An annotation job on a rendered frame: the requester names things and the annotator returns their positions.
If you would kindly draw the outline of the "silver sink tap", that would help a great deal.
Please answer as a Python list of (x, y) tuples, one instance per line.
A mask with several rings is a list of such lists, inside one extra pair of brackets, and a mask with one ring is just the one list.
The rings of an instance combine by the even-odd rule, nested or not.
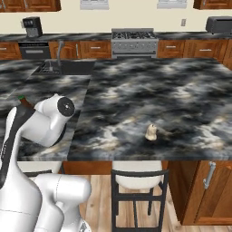
[(61, 65), (61, 50), (64, 46), (64, 41), (59, 41), (58, 43), (58, 50), (57, 50), (57, 65), (60, 74), (62, 74), (62, 65)]

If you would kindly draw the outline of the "black dishwasher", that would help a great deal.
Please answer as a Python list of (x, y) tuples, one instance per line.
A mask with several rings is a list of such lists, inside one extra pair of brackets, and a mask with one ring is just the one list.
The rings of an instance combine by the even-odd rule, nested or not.
[(19, 42), (20, 52), (23, 59), (50, 59), (49, 44), (47, 42)]

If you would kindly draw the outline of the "small beige candle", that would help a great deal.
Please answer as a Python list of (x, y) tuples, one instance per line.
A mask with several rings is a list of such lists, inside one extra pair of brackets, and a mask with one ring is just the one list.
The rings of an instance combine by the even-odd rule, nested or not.
[(150, 124), (147, 128), (145, 138), (147, 140), (156, 140), (157, 139), (157, 127), (154, 124)]

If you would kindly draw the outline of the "wooden wall cabinet run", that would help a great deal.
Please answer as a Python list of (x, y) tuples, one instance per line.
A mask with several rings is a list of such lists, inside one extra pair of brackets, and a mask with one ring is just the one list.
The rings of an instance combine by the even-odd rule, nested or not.
[(58, 12), (60, 0), (0, 0), (0, 13)]

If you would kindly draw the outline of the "wooden base cabinet run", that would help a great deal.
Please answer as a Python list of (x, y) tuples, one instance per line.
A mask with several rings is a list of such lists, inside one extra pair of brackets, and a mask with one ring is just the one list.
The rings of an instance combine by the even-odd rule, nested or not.
[(62, 60), (111, 58), (111, 41), (64, 41), (60, 58)]
[(232, 70), (232, 39), (160, 40), (159, 58), (214, 58)]

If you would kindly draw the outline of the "brown bottle with green cap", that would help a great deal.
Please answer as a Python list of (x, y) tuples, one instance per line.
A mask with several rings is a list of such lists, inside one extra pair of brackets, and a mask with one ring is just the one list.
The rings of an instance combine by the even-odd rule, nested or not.
[(19, 95), (18, 99), (25, 107), (34, 108), (34, 106), (23, 95)]

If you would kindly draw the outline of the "black bar stool white seat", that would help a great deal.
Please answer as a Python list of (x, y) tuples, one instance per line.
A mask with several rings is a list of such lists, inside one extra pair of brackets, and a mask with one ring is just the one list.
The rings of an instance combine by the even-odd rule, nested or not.
[[(111, 169), (111, 232), (161, 232), (169, 171), (162, 168), (160, 160), (114, 161)], [(117, 227), (119, 203), (133, 203), (134, 227)], [(153, 202), (160, 202), (159, 224), (156, 227), (138, 227), (137, 205), (148, 203), (148, 215)]]
[(17, 164), (29, 178), (44, 173), (58, 173), (62, 166), (60, 161), (18, 161)]

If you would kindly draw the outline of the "dark sink basin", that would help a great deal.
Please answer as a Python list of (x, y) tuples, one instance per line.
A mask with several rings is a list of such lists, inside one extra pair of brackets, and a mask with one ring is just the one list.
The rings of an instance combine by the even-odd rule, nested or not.
[(45, 60), (33, 75), (91, 75), (94, 65), (93, 61)]

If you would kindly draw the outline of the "silver stove with oven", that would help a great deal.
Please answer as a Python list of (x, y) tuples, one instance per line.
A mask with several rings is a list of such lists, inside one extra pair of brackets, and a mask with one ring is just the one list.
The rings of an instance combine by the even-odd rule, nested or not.
[(114, 28), (111, 30), (111, 57), (156, 58), (158, 42), (152, 28)]

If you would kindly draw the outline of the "wooden island cabinet door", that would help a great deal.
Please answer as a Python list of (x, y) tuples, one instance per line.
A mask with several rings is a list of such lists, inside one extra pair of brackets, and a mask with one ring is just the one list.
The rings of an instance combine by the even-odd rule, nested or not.
[(216, 162), (208, 189), (203, 179), (209, 161), (198, 163), (181, 224), (184, 226), (232, 226), (232, 161)]

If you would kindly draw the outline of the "dark grey toaster oven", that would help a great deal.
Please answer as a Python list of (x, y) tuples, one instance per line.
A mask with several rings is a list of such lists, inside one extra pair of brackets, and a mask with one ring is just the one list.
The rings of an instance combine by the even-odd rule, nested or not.
[(232, 34), (232, 16), (210, 16), (206, 31), (212, 34)]

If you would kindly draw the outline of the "black coffee machine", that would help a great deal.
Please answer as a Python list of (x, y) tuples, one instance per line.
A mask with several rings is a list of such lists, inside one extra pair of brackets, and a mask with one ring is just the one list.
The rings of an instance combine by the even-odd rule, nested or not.
[(24, 18), (23, 26), (29, 38), (37, 38), (43, 35), (41, 20), (38, 16)]

